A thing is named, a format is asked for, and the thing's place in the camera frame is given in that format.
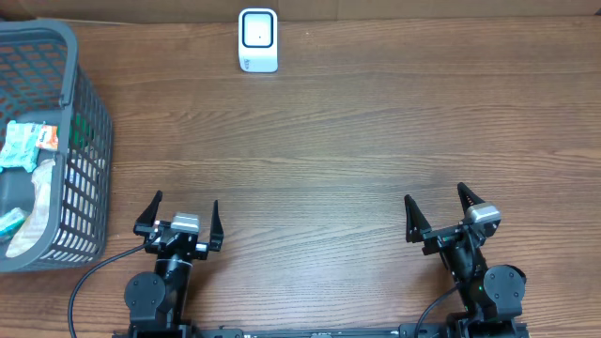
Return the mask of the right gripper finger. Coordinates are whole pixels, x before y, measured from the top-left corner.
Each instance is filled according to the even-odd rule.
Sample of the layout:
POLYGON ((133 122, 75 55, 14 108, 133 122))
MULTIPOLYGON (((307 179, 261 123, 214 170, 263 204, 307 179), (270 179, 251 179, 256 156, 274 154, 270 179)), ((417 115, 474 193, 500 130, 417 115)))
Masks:
POLYGON ((404 203, 407 217, 406 241, 423 241, 424 234, 431 231, 431 225, 419 209, 415 200, 409 194, 404 197, 404 203))
POLYGON ((485 201, 474 193, 464 182, 457 184, 457 192, 465 215, 474 215, 485 206, 485 201))

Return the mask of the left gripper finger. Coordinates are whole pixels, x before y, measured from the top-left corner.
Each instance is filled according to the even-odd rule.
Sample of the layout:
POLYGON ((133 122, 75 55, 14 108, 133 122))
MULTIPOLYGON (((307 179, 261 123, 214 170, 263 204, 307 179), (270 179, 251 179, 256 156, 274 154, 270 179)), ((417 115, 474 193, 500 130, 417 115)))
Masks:
POLYGON ((156 191, 152 201, 135 221, 136 225, 153 225, 156 221, 160 202, 162 201, 162 191, 156 191))
POLYGON ((211 215, 211 225, 209 234, 209 244, 222 244, 224 239, 223 226, 219 215, 219 201, 213 203, 211 215))

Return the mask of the beige powder pouch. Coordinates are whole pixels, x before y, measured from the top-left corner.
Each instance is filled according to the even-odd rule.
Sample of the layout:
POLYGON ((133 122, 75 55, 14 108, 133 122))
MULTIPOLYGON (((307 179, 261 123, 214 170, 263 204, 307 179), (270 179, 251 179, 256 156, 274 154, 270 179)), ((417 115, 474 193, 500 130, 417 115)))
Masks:
POLYGON ((44 160, 32 173, 35 201, 29 216, 8 243, 6 257, 14 258, 31 249, 43 235, 50 216, 53 159, 44 160))

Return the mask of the orange tissue packet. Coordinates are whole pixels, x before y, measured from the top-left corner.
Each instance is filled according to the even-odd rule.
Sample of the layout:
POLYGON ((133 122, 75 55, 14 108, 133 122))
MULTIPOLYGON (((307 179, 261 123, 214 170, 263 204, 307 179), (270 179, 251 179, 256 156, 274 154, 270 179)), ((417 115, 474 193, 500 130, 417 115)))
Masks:
POLYGON ((48 124, 41 125, 36 141, 36 147, 49 151, 57 151, 58 143, 58 127, 48 124))

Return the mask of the teal white tissue packet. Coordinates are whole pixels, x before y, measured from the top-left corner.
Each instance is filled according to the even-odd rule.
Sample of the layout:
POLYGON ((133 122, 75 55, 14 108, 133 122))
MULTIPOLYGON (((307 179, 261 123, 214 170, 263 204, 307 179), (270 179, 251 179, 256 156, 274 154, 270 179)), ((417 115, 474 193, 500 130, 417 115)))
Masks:
POLYGON ((0 219, 0 241, 11 241, 29 216, 29 212, 19 207, 13 208, 0 219))

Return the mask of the teal snack packet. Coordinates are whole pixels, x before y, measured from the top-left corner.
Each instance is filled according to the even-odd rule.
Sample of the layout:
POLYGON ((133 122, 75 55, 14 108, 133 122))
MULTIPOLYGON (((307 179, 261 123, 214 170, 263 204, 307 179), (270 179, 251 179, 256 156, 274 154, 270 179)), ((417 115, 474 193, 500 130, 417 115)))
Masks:
POLYGON ((34 172, 38 166, 39 148, 36 143, 41 127, 36 123, 8 122, 6 141, 1 150, 1 171, 22 167, 27 173, 34 172))

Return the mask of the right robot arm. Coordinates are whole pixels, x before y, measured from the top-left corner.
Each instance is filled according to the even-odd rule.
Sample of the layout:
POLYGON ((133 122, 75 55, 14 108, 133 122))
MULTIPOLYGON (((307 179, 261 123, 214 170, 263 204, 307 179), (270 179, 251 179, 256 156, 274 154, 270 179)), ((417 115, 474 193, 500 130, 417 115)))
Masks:
POLYGON ((528 337, 527 326, 516 323, 523 311, 525 273, 512 265, 490 267, 481 251, 499 228, 501 212, 463 182, 457 184, 457 192, 464 217, 438 230, 410 195, 404 197, 406 241, 421 243, 425 255, 438 254, 454 286, 428 305, 415 324, 401 331, 411 337, 528 337), (453 293, 459 294, 464 310, 428 328, 424 324, 428 315, 453 293))

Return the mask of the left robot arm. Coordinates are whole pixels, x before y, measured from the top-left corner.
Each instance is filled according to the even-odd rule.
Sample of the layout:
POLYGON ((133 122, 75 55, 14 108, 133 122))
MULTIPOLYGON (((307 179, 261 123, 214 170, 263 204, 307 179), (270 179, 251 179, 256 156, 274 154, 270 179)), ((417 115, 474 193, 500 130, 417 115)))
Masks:
POLYGON ((162 192, 135 221, 133 233, 144 238, 143 249, 156 256, 152 271, 133 276, 125 287, 130 310, 129 337, 199 337, 200 330, 183 317, 193 262, 221 250, 224 239, 219 204, 213 203, 209 238, 199 239, 200 219, 178 212, 170 221, 157 214, 162 192))

